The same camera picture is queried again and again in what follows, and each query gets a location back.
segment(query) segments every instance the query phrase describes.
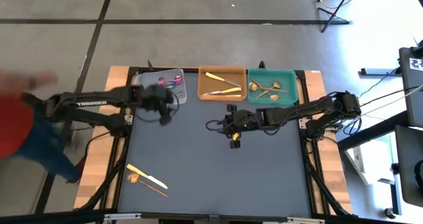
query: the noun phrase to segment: metal bracket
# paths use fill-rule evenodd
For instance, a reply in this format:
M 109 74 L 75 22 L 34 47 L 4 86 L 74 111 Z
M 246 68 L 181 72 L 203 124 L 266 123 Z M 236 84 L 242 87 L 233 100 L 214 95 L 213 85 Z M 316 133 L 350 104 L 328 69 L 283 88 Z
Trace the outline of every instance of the metal bracket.
M 307 119 L 307 118 L 298 119 L 299 129 L 307 129 L 307 127 L 305 126 L 305 124 L 306 124 L 309 120 L 310 120 L 310 119 Z
M 105 221 L 141 219 L 141 213 L 116 213 L 104 215 Z
M 307 126 L 305 125 L 310 119 L 308 118 L 302 118 L 302 119 L 298 119 L 298 124 L 299 124 L 299 129 L 307 129 Z M 333 124 L 330 127 L 327 127 L 325 130 L 326 131 L 338 131 L 338 124 Z
M 298 218 L 298 217 L 288 217 L 288 223 L 325 224 L 325 220 L 322 220 L 322 219 L 309 219 L 309 218 Z
M 128 125 L 132 125 L 133 120 L 134 120 L 134 115 L 125 115 L 125 121 Z

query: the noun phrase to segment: spoon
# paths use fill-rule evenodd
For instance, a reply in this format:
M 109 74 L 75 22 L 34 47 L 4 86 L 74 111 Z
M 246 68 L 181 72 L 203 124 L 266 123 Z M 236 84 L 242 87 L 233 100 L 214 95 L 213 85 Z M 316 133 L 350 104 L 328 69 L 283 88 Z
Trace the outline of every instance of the spoon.
M 260 87 L 260 85 L 257 85 L 257 83 L 255 83 L 255 82 L 250 82 L 249 89 L 250 89 L 251 91 L 257 91 L 258 89 L 263 89 L 263 90 L 267 90 L 267 91 L 280 91 L 280 92 L 286 92 L 286 91 L 285 91 L 285 90 L 283 90 L 283 89 L 263 88 L 263 87 Z
M 273 94 L 273 95 L 270 95 L 270 99 L 271 100 L 278 100 L 279 99 L 279 96 L 276 95 L 276 94 Z
M 280 85 L 280 83 L 279 82 L 277 82 L 277 81 L 274 81 L 273 82 L 273 86 L 272 86 L 272 88 L 270 88 L 270 89 L 273 89 L 273 88 L 277 88 L 277 89 L 280 89 L 280 87 L 281 87 L 281 85 Z M 264 95 L 265 93 L 269 93 L 269 90 L 270 89 L 266 89 L 263 93 L 261 93 L 260 95 L 258 95 L 256 98 L 260 98 L 262 95 Z
M 139 179 L 139 174 L 137 174 L 136 172 L 131 172 L 131 174 L 129 174 L 129 175 L 128 175 L 127 180 L 128 180 L 131 184 L 134 184 L 134 183 L 136 183 L 136 182 L 140 182 L 140 183 L 142 183 L 142 184 L 146 185 L 148 188 L 150 188 L 150 189 L 152 189 L 152 190 L 154 190 L 154 191 L 158 192 L 159 194 L 163 195 L 164 197 L 166 197 L 166 198 L 168 197 L 166 194 L 162 193 L 162 192 L 161 192 L 161 191 L 159 191 L 158 189 L 156 189 L 156 188 L 152 187 L 151 185 L 148 185 L 148 184 L 144 183 L 143 181 L 141 181 L 141 180 Z

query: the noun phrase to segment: knife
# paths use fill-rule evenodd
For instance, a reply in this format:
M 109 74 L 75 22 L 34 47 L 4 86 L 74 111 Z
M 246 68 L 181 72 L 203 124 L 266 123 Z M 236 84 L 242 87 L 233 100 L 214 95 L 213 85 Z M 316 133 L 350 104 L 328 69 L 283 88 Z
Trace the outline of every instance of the knife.
M 142 177 L 148 178 L 151 181 L 153 181 L 154 183 L 156 183 L 157 185 L 167 189 L 166 184 L 163 184 L 161 181 L 157 180 L 156 178 L 154 178 L 151 175 L 146 175 L 144 172 L 140 171 L 138 168 L 136 168 L 135 166 L 131 165 L 131 164 L 127 164 L 126 168 L 130 169 L 131 171 L 136 172 L 137 174 L 141 175 Z
M 209 77 L 209 78 L 212 78 L 212 79 L 216 79 L 216 80 L 219 80 L 219 81 L 223 81 L 223 82 L 229 83 L 230 85 L 233 85 L 235 87 L 242 87 L 242 86 L 240 86 L 239 84 L 237 84 L 235 82 L 232 82 L 232 81 L 229 81 L 227 79 L 221 78 L 221 77 L 216 76 L 216 75 L 214 75 L 212 73 L 206 72 L 206 76 Z
M 232 93 L 232 92 L 237 92 L 237 91 L 241 91 L 241 88 L 237 87 L 237 88 L 227 89 L 225 91 L 214 91 L 214 92 L 210 92 L 210 93 L 205 93 L 203 95 L 217 95 L 217 94 Z

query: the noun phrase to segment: plastic tray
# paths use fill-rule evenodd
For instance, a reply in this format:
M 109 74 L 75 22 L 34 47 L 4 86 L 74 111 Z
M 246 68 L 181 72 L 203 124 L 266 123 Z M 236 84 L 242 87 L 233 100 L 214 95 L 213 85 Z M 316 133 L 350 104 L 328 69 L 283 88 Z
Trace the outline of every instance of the plastic tray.
M 187 95 L 184 71 L 182 69 L 168 69 L 158 72 L 142 73 L 141 75 L 138 75 L 137 80 L 139 85 L 147 87 L 149 85 L 156 84 L 160 77 L 163 77 L 164 81 L 168 82 L 173 81 L 177 75 L 182 75 L 182 82 L 179 85 L 171 88 L 171 91 L 178 97 L 179 104 L 184 104 L 186 102 Z
M 206 76 L 206 72 L 212 73 L 218 77 L 228 79 L 241 86 L 241 91 L 227 93 L 225 95 L 240 94 L 240 97 L 225 95 L 203 95 L 213 91 L 224 91 L 232 89 L 235 86 L 229 83 L 218 81 Z M 247 96 L 247 73 L 244 66 L 229 65 L 202 65 L 198 68 L 198 88 L 197 95 L 201 100 L 212 101 L 235 101 L 240 102 Z
M 297 102 L 298 91 L 295 72 L 292 70 L 283 69 L 249 69 L 248 85 L 254 79 L 264 88 L 273 86 L 273 82 L 277 81 L 281 84 L 281 89 L 286 92 L 269 91 L 270 94 L 279 95 L 278 100 L 271 100 L 269 94 L 264 94 L 260 98 L 258 95 L 264 92 L 262 89 L 256 91 L 248 91 L 248 101 L 251 103 L 262 104 L 279 104 L 282 106 L 290 106 Z

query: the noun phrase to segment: red shirt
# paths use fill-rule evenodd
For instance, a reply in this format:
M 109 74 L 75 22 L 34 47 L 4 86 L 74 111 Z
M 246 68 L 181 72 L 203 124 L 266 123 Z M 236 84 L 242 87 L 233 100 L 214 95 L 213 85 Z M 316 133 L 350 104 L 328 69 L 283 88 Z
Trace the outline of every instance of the red shirt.
M 32 108 L 20 95 L 0 95 L 0 158 L 16 153 L 34 123 Z

